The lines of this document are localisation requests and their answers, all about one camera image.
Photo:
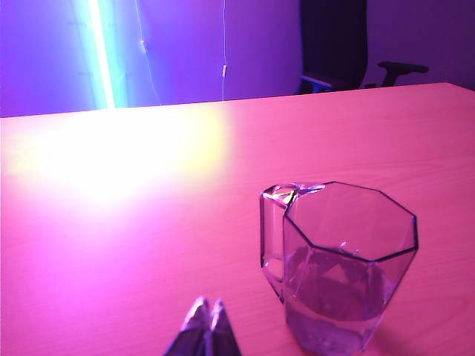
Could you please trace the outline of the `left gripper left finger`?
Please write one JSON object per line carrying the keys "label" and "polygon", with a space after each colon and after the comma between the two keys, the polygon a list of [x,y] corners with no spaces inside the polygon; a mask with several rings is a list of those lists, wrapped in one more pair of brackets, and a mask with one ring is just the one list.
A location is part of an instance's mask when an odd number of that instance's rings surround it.
{"label": "left gripper left finger", "polygon": [[208,300],[198,297],[164,355],[206,355],[206,335],[210,331],[209,312]]}

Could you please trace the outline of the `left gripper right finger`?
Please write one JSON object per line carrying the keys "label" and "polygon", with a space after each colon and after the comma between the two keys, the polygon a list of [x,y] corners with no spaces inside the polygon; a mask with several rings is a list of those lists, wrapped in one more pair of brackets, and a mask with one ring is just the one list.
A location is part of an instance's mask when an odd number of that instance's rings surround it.
{"label": "left gripper right finger", "polygon": [[226,308],[221,299],[217,299],[211,311],[211,355],[241,356]]}

